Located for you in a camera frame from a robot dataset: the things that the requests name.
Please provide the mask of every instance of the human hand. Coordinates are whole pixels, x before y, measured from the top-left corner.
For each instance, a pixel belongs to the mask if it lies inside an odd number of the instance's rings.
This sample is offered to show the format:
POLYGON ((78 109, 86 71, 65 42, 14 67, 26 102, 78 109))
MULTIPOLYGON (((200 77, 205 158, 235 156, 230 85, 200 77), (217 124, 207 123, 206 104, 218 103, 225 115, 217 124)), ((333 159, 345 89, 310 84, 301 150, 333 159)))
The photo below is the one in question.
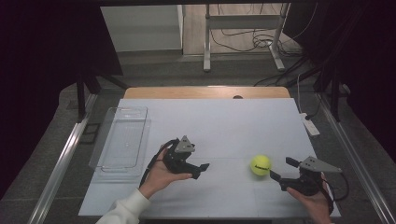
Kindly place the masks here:
MULTIPOLYGON (((323 181, 323 188, 327 190, 326 183, 323 181)), ((332 221, 330 220, 329 214, 329 205, 326 197, 322 192, 318 192, 313 196, 305 196, 299 191, 287 188, 288 193, 293 196, 295 199, 300 201, 308 211, 309 216, 311 216, 312 220, 316 224, 330 224, 332 221)))
POLYGON ((168 149, 166 148, 158 156, 148 173, 145 183, 139 188, 140 192, 149 199, 157 191, 166 188, 170 183, 177 180, 189 179, 192 174, 172 174, 163 163, 163 155, 168 149))

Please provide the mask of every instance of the gray floor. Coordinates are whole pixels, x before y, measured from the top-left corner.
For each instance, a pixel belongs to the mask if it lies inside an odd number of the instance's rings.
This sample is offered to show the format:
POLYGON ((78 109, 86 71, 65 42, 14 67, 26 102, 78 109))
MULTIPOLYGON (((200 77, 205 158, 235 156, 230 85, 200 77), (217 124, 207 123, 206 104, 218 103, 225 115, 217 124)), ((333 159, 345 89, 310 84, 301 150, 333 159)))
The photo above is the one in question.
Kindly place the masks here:
MULTIPOLYGON (((284 62, 286 66, 291 66, 295 61, 296 59, 286 58, 284 62)), ((214 55, 210 73, 203 71, 202 57, 183 57, 176 52, 123 53, 120 55, 120 62, 124 77, 119 77, 119 79, 132 86, 252 86, 262 78, 279 75, 269 54, 214 55)), ((298 71, 289 78, 296 77, 296 74, 298 71)), ((308 114, 314 113, 319 104, 318 97, 312 91, 312 83, 315 78, 311 77, 300 85, 301 108, 308 114)), ((92 115, 91 125, 100 122, 104 115, 103 111, 106 111, 109 106, 117 105, 123 94, 123 90, 114 84, 101 78, 99 80, 104 89, 95 103, 95 111, 98 113, 92 115)), ((273 79, 261 84, 271 83, 273 83, 273 79)), ((297 87, 292 87, 289 91, 297 102, 297 87)), ((31 159, 0 202, 1 223, 27 222, 62 152, 67 137, 75 125, 78 115, 76 100, 75 86, 70 86, 61 93, 60 105, 52 123, 37 145, 31 159)), ((363 163, 369 168, 371 177, 387 199, 390 209, 396 211, 395 163, 356 118, 348 107, 346 98, 340 99, 340 118, 351 142, 359 151, 363 163)), ((349 197, 337 204, 342 217, 336 219, 335 222, 380 223, 381 220, 377 216, 370 198, 351 167, 323 110, 320 109, 312 120, 321 132, 319 137, 311 138, 318 157, 341 167, 350 184, 349 197)), ((92 136, 88 133, 82 137, 83 144, 80 144, 76 149, 70 169, 64 176, 64 181, 55 196, 45 223, 94 223, 97 220, 97 217, 77 216, 92 176, 92 170, 87 166, 92 152, 91 140, 92 136)), ((333 183, 336 195, 341 196, 346 190, 342 179, 335 175, 329 175, 328 179, 333 183)), ((160 222, 147 220, 147 223, 160 222)), ((187 223, 186 221, 167 221, 166 223, 181 222, 187 223)), ((232 222, 247 223, 242 220, 232 222)), ((306 222, 309 223, 309 219, 273 221, 273 223, 306 222)))

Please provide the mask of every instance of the transparent plastic container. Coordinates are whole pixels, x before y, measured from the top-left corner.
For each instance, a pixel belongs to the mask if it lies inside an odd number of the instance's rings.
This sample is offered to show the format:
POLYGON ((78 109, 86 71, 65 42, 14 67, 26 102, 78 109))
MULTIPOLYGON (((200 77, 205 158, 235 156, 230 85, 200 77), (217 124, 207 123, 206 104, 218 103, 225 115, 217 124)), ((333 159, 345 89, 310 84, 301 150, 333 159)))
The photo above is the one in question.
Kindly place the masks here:
POLYGON ((136 181, 142 175, 149 125, 146 107, 109 108, 90 160, 93 180, 136 181))

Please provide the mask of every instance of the wall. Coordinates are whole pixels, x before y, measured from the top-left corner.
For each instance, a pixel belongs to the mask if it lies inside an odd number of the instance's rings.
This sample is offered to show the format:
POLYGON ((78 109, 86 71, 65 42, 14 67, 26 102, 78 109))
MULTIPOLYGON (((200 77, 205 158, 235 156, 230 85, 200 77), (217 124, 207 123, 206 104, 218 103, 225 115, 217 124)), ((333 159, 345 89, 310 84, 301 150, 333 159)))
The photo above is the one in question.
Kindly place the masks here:
POLYGON ((181 49, 181 7, 101 7, 116 52, 181 49))

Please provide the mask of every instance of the aluminum rail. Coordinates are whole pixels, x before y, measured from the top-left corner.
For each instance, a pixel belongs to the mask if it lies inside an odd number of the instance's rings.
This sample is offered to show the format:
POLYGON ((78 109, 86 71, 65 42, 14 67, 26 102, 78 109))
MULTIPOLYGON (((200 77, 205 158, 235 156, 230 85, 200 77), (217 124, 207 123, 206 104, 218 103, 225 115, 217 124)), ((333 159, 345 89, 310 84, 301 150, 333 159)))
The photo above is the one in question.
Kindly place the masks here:
POLYGON ((337 122, 335 118, 332 116, 332 112, 330 111, 329 102, 325 97, 321 98, 324 102, 323 110, 326 114, 327 119, 329 120, 332 128, 337 135, 338 140, 343 145, 346 156, 348 157, 353 169, 355 170, 358 179, 361 181, 361 184, 366 191, 367 195, 372 202, 375 211, 377 212, 379 218, 382 223, 394 224, 396 223, 395 218, 392 212, 389 209, 389 205, 382 195, 378 185, 372 179, 370 174, 367 172, 366 167, 364 166, 361 157, 357 153, 355 147, 347 136, 346 131, 344 130, 342 124, 337 122))
POLYGON ((64 174, 66 173, 67 167, 73 157, 75 149, 78 144, 78 140, 84 132, 85 126, 87 125, 88 119, 91 116, 93 104, 97 98, 97 95, 91 94, 88 97, 86 103, 86 113, 81 123, 76 123, 73 128, 73 131, 70 133, 69 138, 64 146, 64 149, 59 157, 59 160, 56 162, 55 167, 53 168, 52 174, 49 177, 46 187, 44 187, 43 192, 38 199, 37 204, 35 205, 35 209, 33 210, 32 215, 30 216, 27 223, 43 223, 44 219, 47 216, 48 211, 50 210, 50 206, 53 202, 56 192, 60 187, 62 180, 64 178, 64 174))

